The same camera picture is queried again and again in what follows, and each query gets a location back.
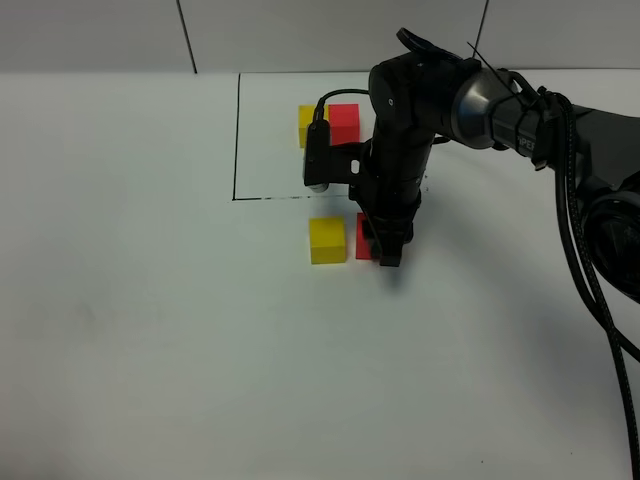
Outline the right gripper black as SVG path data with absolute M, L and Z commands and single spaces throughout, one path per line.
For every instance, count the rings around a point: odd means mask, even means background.
M 421 201 L 423 145 L 400 147 L 367 140 L 361 149 L 357 182 L 349 186 L 349 198 L 365 202 L 365 212 L 377 217 L 400 219 L 415 214 Z M 378 233 L 380 248 L 371 225 L 360 213 L 360 259 L 378 260 L 384 267 L 399 267 L 405 244 L 403 230 Z

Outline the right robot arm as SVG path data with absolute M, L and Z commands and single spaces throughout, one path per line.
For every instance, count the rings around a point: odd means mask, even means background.
M 406 53 L 376 65 L 368 83 L 375 123 L 362 171 L 374 194 L 362 207 L 373 257 L 400 264 L 433 144 L 510 149 L 562 175 L 594 267 L 637 298 L 638 119 L 562 106 L 558 94 L 531 87 L 517 72 L 461 58 L 406 29 L 397 36 Z

